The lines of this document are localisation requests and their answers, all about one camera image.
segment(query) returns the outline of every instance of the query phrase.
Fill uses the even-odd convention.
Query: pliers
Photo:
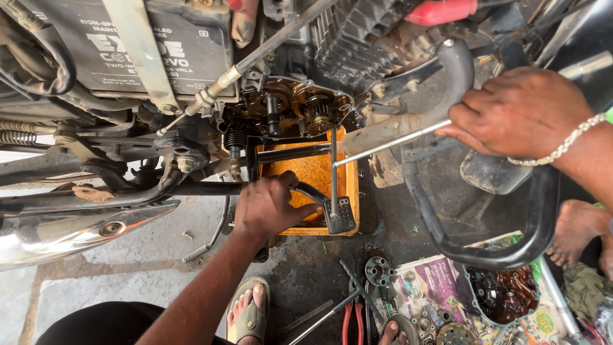
[[[349,280],[349,294],[352,294],[356,290],[355,285],[353,285],[353,281]],[[356,319],[357,319],[357,330],[358,330],[358,339],[357,345],[364,344],[364,329],[362,327],[362,308],[363,304],[358,301],[359,297],[355,297],[352,302],[349,302],[345,305],[345,319],[343,319],[343,345],[348,345],[347,341],[347,331],[349,330],[349,319],[351,318],[351,309],[353,309],[353,305],[356,305]]]

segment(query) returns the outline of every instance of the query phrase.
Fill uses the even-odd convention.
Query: battery
[[[102,0],[23,0],[23,4],[56,27],[77,65],[77,79],[94,95],[148,97]],[[233,65],[228,5],[176,0],[145,1],[145,7],[176,95],[193,97]],[[234,97],[235,89],[230,87],[220,96]]]

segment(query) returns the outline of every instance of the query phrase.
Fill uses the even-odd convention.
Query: red pliers handle
[[[356,303],[356,319],[357,319],[357,345],[364,344],[364,328],[362,327],[362,308],[361,303]],[[345,305],[345,318],[343,319],[343,345],[348,345],[347,332],[349,330],[349,320],[351,318],[351,309],[353,309],[353,302]]]

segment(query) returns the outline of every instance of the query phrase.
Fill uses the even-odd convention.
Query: chain bracelet
[[[575,139],[577,139],[580,135],[582,135],[585,131],[589,130],[591,127],[604,122],[607,120],[607,115],[605,113],[601,113],[590,117],[584,123],[581,123],[574,131],[571,132],[566,139],[564,139],[564,143],[558,146],[555,151],[553,151],[549,156],[538,159],[538,160],[516,160],[515,158],[507,157],[511,163],[523,166],[537,166],[537,165],[545,165],[553,162],[554,160],[560,158],[568,148],[574,143]]]

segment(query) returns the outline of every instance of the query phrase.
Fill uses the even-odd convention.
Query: sandal
[[[404,315],[396,314],[389,318],[388,322],[396,321],[398,324],[398,334],[401,331],[406,333],[406,341],[409,342],[409,345],[419,345],[419,338],[417,337],[417,328],[413,323]],[[398,337],[394,339],[394,341],[389,345],[404,345],[400,344],[400,340]]]
[[[238,285],[234,296],[230,300],[230,304],[228,304],[226,315],[234,307],[234,302],[240,299],[240,295],[243,295],[247,290],[253,290],[253,288],[258,284],[264,287],[264,293],[266,296],[266,316],[262,315],[252,299],[251,303],[247,306],[247,309],[245,309],[239,315],[238,319],[236,319],[234,326],[230,327],[226,321],[226,340],[236,344],[246,336],[253,336],[259,340],[261,344],[264,343],[266,322],[268,321],[268,314],[270,312],[270,287],[264,278],[249,277],[241,282]]]

